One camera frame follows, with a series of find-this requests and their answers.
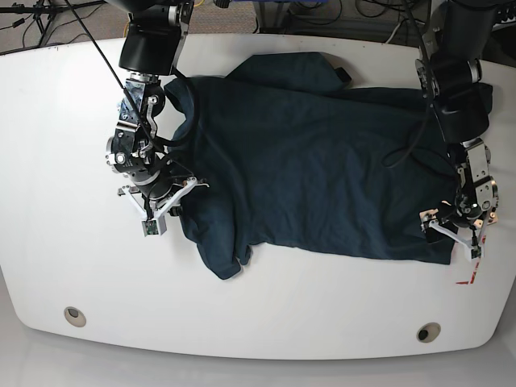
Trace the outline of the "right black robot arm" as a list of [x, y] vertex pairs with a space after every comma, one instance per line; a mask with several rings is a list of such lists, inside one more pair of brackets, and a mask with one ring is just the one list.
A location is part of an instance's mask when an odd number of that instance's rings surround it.
[[[128, 13], [119, 67], [127, 70], [123, 100], [106, 158], [131, 181], [122, 194], [146, 223], [177, 207], [196, 182], [189, 147], [199, 124], [200, 102], [190, 79], [177, 68], [194, 10], [192, 1], [117, 1]], [[156, 117], [166, 103], [162, 77], [174, 76], [189, 103], [186, 126], [176, 139], [159, 136]]]

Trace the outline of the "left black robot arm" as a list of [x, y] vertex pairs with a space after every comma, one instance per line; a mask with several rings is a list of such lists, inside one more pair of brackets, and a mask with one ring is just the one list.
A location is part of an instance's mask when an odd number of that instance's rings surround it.
[[446, 237], [471, 252], [481, 248], [485, 227], [497, 209], [491, 156], [482, 140], [489, 128], [492, 89], [482, 83], [481, 53], [504, 1], [446, 1], [442, 26], [428, 21], [418, 34], [416, 69], [422, 91], [451, 153], [456, 194], [421, 213], [428, 243]]

